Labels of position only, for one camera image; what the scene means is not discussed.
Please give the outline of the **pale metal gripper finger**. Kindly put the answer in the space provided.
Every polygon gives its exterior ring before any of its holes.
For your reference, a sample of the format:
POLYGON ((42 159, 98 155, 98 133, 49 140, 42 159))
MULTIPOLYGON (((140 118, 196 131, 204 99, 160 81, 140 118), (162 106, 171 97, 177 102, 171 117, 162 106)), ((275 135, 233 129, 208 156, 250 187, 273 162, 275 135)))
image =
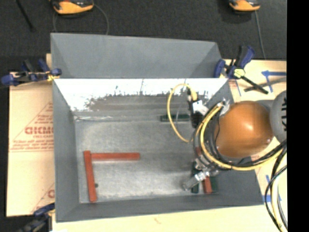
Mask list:
POLYGON ((197 174, 194 174, 192 177, 190 177, 188 180, 184 181, 182 184, 182 188, 184 190, 189 190, 209 176, 209 172, 198 172, 197 174))

